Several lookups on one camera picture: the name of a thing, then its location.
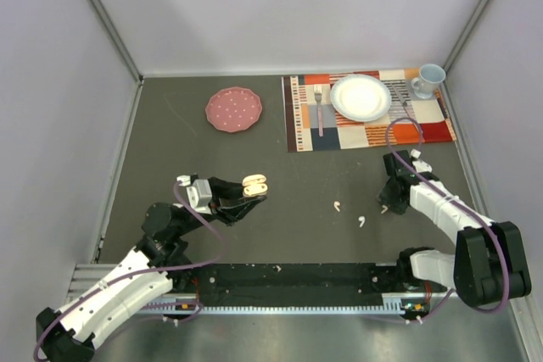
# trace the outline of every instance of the white mug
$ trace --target white mug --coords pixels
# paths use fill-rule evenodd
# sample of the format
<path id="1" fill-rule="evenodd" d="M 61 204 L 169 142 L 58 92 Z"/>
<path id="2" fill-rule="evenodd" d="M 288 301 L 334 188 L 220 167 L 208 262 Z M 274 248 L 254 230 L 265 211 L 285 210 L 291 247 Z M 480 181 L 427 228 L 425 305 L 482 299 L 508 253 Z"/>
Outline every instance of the white mug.
<path id="1" fill-rule="evenodd" d="M 418 77 L 411 81 L 415 95 L 421 99 L 429 99 L 435 89 L 445 80 L 445 71 L 436 64 L 425 64 L 418 71 Z"/>

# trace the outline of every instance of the checkered placemat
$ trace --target checkered placemat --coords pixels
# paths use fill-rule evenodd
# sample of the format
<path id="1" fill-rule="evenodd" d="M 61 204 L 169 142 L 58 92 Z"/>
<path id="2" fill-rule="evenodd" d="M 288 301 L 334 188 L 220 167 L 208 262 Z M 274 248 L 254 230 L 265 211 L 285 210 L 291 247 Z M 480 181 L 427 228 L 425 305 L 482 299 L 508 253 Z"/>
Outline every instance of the checkered placemat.
<path id="1" fill-rule="evenodd" d="M 330 101 L 332 85 L 350 74 L 370 75 L 380 80 L 390 91 L 389 112 L 372 122 L 348 120 L 333 108 Z M 397 92 L 407 101 L 409 115 L 423 128 L 424 142 L 452 142 L 456 135 L 439 91 L 430 99 L 420 99 L 411 88 L 418 69 L 357 71 L 346 74 L 292 75 L 283 77 L 283 101 L 289 152 L 339 150 L 385 146 L 384 133 L 394 119 L 406 116 Z M 319 137 L 314 85 L 322 86 L 322 123 L 324 135 Z M 392 144 L 418 142 L 418 133 L 411 123 L 399 123 L 390 134 Z"/>

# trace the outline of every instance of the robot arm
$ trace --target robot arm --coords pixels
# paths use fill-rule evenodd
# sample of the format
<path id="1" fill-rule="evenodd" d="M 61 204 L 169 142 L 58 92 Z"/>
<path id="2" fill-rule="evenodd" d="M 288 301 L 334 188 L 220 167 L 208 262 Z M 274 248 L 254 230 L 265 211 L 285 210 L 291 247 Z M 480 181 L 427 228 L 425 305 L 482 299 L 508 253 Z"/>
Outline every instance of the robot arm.
<path id="1" fill-rule="evenodd" d="M 452 195 L 432 173 L 432 167 L 419 159 L 417 151 L 398 152 L 399 155 L 443 192 L 439 195 L 419 181 L 393 154 L 383 159 L 389 180 L 379 193 L 378 201 L 397 214 L 408 207 L 425 214 L 455 244 L 456 252 L 444 254 L 432 248 L 411 248 L 400 254 L 398 271 L 405 283 L 435 281 L 454 288 L 458 297 L 470 307 L 499 301 L 503 290 L 501 267 L 495 247 L 488 233 L 471 216 L 465 214 L 452 200 L 463 203 Z M 524 255 L 519 229 L 511 222 L 496 223 L 477 214 L 497 235 L 505 254 L 510 281 L 509 298 L 526 296 L 531 291 L 531 280 Z"/>
<path id="2" fill-rule="evenodd" d="M 190 206 L 205 220 L 220 220 L 231 226 L 266 199 L 264 176 L 251 176 L 244 183 L 218 178 L 179 177 L 187 188 Z M 100 291 L 67 314 L 46 336 L 42 350 L 51 362 L 88 361 L 105 339 L 145 304 L 172 290 L 182 291 L 190 281 L 190 271 L 163 271 L 160 268 L 190 265 L 181 237 L 202 224 L 180 204 L 155 203 L 145 214 L 144 235 L 128 255 L 83 297 Z M 114 279 L 138 270 L 136 274 L 109 286 Z M 36 318 L 38 337 L 75 302 L 54 311 L 43 310 Z"/>

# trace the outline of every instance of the purple cable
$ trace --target purple cable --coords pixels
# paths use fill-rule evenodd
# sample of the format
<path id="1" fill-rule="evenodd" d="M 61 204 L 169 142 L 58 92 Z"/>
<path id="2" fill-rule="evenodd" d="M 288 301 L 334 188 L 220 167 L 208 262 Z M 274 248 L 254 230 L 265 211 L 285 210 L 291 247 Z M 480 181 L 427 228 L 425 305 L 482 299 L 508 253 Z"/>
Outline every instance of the purple cable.
<path id="1" fill-rule="evenodd" d="M 128 279 L 130 277 L 138 276 L 138 275 L 144 275 L 145 273 L 155 273 L 155 272 L 162 272 L 162 271 L 179 271 L 179 270 L 190 270 L 195 269 L 197 267 L 203 267 L 207 265 L 211 265 L 217 261 L 219 261 L 222 256 L 224 255 L 227 245 L 224 237 L 219 233 L 217 229 L 215 229 L 207 220 L 204 219 L 202 215 L 200 215 L 198 212 L 196 212 L 182 197 L 181 194 L 178 191 L 178 187 L 181 185 L 180 182 L 176 182 L 173 186 L 173 193 L 176 196 L 179 203 L 187 209 L 188 212 L 190 212 L 197 220 L 199 220 L 202 225 L 204 225 L 207 229 L 211 231 L 213 235 L 219 239 L 222 243 L 222 248 L 218 256 L 213 258 L 212 260 L 206 260 L 205 262 L 199 262 L 192 265 L 181 265 L 181 266 L 170 266 L 170 267 L 157 267 L 154 269 L 146 269 L 146 270 L 136 270 L 131 273 L 126 273 L 125 275 L 116 277 L 112 281 L 108 281 L 108 286 L 113 286 L 114 284 L 118 283 L 119 281 L 123 281 L 125 279 Z M 69 313 L 71 313 L 74 309 L 79 308 L 83 303 L 85 303 L 89 298 L 92 298 L 96 296 L 99 292 L 101 292 L 101 288 L 96 288 L 90 293 L 88 293 L 86 296 L 81 297 L 78 301 L 73 303 L 64 313 L 59 315 L 44 331 L 43 334 L 38 338 L 36 342 L 36 346 L 34 347 L 34 360 L 35 362 L 46 362 L 48 359 L 42 359 L 39 356 L 40 348 L 42 347 L 43 341 L 49 335 L 49 332 Z"/>
<path id="2" fill-rule="evenodd" d="M 390 133 L 390 130 L 392 129 L 392 127 L 402 121 L 402 120 L 409 120 L 410 122 L 412 122 L 418 129 L 419 131 L 419 142 L 422 140 L 423 138 L 423 134 L 422 134 L 422 129 L 421 129 L 421 126 L 418 124 L 418 122 L 416 120 L 414 120 L 413 118 L 411 117 L 407 117 L 407 118 L 399 118 L 399 119 L 396 119 L 396 120 L 393 120 L 390 125 L 387 127 L 387 131 L 385 132 L 385 140 L 387 142 L 387 146 L 389 147 L 390 151 L 392 152 L 392 154 L 394 155 L 394 157 L 396 157 L 396 159 L 402 163 L 404 165 L 404 167 L 406 167 L 411 173 L 413 173 L 420 181 L 422 181 L 424 184 L 426 184 L 430 189 L 432 189 L 432 191 L 434 191 L 435 193 L 437 193 L 438 195 L 440 195 L 441 197 L 443 198 L 446 198 L 446 194 L 444 192 L 442 192 L 438 187 L 436 187 L 434 184 L 432 184 L 431 182 L 429 182 L 428 180 L 426 180 L 423 176 L 421 176 L 420 174 L 417 173 L 417 171 L 411 167 L 392 147 L 392 145 L 390 144 L 390 139 L 389 139 L 389 133 Z M 498 237 L 495 235 L 495 233 L 490 229 L 489 226 L 486 225 L 486 223 L 484 222 L 484 220 L 475 212 L 473 211 L 472 209 L 470 209 L 469 207 L 467 207 L 466 205 L 463 205 L 461 203 L 459 203 L 458 201 L 456 200 L 451 200 L 449 201 L 450 203 L 452 203 L 455 207 L 457 207 L 458 209 L 460 209 L 462 212 L 464 212 L 465 214 L 467 214 L 468 216 L 470 216 L 472 219 L 474 219 L 475 221 L 477 221 L 477 223 L 479 223 L 484 231 L 486 231 L 486 233 L 488 233 L 489 237 L 490 237 L 490 240 L 492 241 L 492 243 L 494 244 L 494 247 L 495 247 L 495 250 L 496 250 L 496 253 L 498 255 L 498 259 L 500 260 L 500 266 L 501 266 L 501 274 L 502 274 L 502 278 L 503 278 L 503 293 L 501 295 L 501 300 L 500 302 L 498 303 L 498 305 L 496 305 L 493 309 L 481 309 L 481 308 L 474 308 L 476 309 L 477 311 L 481 312 L 481 313 L 484 313 L 484 314 L 494 314 L 494 313 L 499 313 L 500 311 L 502 311 L 506 306 L 507 306 L 507 300 L 509 299 L 509 275 L 508 275 L 508 272 L 507 272 L 507 262 L 506 262 L 506 257 L 505 255 L 503 254 L 503 250 L 501 249 L 501 246 L 500 246 L 500 242 L 498 241 Z M 440 307 L 443 302 L 448 298 L 448 296 L 445 296 L 444 299 L 439 303 L 438 307 Z"/>
<path id="3" fill-rule="evenodd" d="M 179 301 L 179 302 L 176 302 L 176 303 L 167 303 L 167 304 L 152 304 L 152 305 L 146 305 L 145 307 L 142 307 L 142 309 L 161 309 L 161 308 L 164 308 L 164 307 L 171 307 L 171 306 L 175 307 L 177 305 L 184 305 L 184 304 L 197 305 L 198 309 L 196 311 L 194 311 L 192 314 L 190 314 L 187 318 L 184 318 L 183 320 L 177 320 L 178 324 L 184 324 L 186 322 L 189 322 L 190 320 L 194 320 L 194 318 L 196 318 L 198 316 L 198 314 L 200 314 L 204 310 L 204 305 L 202 303 L 200 303 L 200 301 L 198 301 L 198 300 L 196 300 L 196 301 L 188 301 L 188 302 L 187 301 L 183 301 L 183 302 Z M 102 350 L 107 343 L 111 343 L 118 336 L 122 335 L 124 332 L 132 329 L 134 326 L 136 326 L 136 325 L 138 325 L 138 324 L 140 324 L 142 322 L 151 321 L 151 320 L 164 321 L 164 318 L 166 318 L 166 320 L 172 320 L 172 321 L 174 320 L 173 318 L 168 318 L 168 317 L 158 316 L 158 315 L 154 315 L 154 316 L 146 317 L 146 318 L 139 318 L 137 320 L 134 320 L 130 324 L 127 324 L 126 326 L 124 326 L 122 329 L 117 330 L 112 335 L 110 335 L 104 341 L 104 343 L 102 343 L 102 346 L 98 350 Z"/>

